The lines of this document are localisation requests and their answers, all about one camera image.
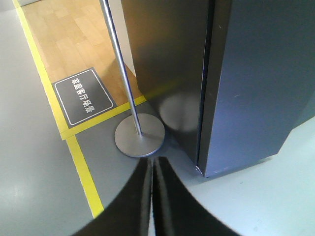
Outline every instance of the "black sign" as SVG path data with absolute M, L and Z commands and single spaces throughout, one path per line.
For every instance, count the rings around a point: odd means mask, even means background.
M 53 85 L 70 127 L 117 106 L 94 68 L 55 82 Z

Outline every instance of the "metal cabinet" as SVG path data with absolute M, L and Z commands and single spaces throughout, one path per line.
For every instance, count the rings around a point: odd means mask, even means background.
M 280 150 L 315 91 L 315 2 L 122 6 L 138 86 L 204 176 Z

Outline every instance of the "black curved edge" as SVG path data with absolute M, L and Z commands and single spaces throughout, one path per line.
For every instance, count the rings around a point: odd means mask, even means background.
M 126 185 L 105 211 L 73 236 L 147 236 L 151 179 L 151 161 L 142 158 Z
M 165 157 L 154 160 L 153 214 L 157 236 L 238 236 L 190 194 Z

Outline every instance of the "stanchion post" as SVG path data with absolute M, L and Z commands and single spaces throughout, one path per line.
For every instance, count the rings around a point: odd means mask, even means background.
M 108 0 L 100 0 L 100 4 L 132 113 L 132 116 L 125 118 L 118 125 L 115 131 L 115 143 L 117 148 L 127 156 L 149 156 L 162 146 L 165 129 L 162 122 L 155 116 L 137 114 L 109 2 Z

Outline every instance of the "gray epoxy floor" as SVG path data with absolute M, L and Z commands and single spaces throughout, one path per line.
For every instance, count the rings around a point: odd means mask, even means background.
M 0 2 L 0 30 L 0 235 L 69 235 L 92 214 L 10 1 Z M 139 111 L 152 112 L 147 104 Z M 115 127 L 127 115 L 77 135 L 105 208 L 137 161 L 114 144 Z M 313 236 L 314 143 L 315 118 L 294 129 L 279 154 L 212 180 L 170 135 L 154 156 L 168 156 L 196 199 L 240 234 Z
M 10 0 L 0 32 L 0 235 L 69 235 L 93 217 Z

